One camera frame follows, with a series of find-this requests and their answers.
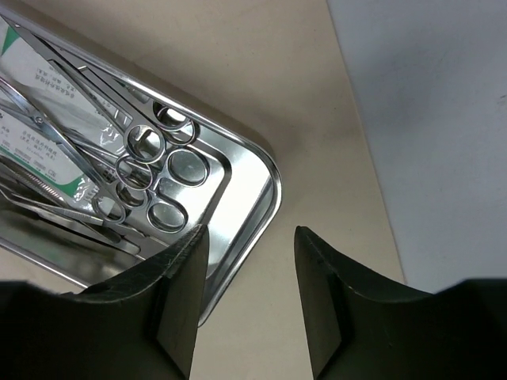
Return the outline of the beige surgical wrap cloth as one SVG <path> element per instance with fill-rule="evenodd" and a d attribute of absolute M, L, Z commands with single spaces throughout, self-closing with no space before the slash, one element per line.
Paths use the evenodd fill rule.
<path fill-rule="evenodd" d="M 311 378 L 293 252 L 297 226 L 403 281 L 324 1 L 13 7 L 259 144 L 280 170 L 280 210 L 200 328 L 192 378 Z"/>

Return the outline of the stainless steel instrument tray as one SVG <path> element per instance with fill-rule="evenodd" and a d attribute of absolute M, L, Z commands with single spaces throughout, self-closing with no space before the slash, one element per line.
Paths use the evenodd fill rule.
<path fill-rule="evenodd" d="M 163 93 L 154 83 L 140 81 L 61 38 L 47 25 L 32 21 L 6 2 L 1 4 L 2 21 L 30 32 L 73 67 L 86 65 L 102 70 L 139 90 L 138 97 L 146 94 L 193 118 L 200 126 L 193 147 L 210 165 L 208 179 L 201 186 L 190 188 L 171 180 L 163 180 L 158 186 L 160 197 L 177 201 L 187 211 L 188 222 L 182 231 L 166 234 L 153 229 L 143 210 L 132 210 L 120 225 L 106 223 L 140 247 L 135 256 L 49 222 L 1 196 L 2 249 L 74 287 L 86 288 L 139 264 L 195 226 L 204 225 L 209 233 L 209 254 L 200 320 L 206 321 L 280 208 L 281 178 L 274 161 L 257 144 Z M 42 180 L 70 208 L 99 217 L 91 204 L 98 186 L 69 158 L 60 159 L 57 168 L 44 169 L 40 159 L 28 163 L 18 154 L 5 151 L 1 143 L 2 159 Z"/>

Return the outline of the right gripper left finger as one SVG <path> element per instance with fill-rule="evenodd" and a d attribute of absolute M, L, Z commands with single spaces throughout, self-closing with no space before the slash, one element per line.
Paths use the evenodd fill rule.
<path fill-rule="evenodd" d="M 2 378 L 189 378 L 208 253 L 199 225 L 78 294 L 2 282 Z"/>

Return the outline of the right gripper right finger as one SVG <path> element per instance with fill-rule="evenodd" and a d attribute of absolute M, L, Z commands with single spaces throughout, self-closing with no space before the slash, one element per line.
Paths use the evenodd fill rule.
<path fill-rule="evenodd" d="M 426 293 L 349 258 L 305 226 L 295 230 L 294 254 L 313 378 L 505 378 L 504 279 Z"/>

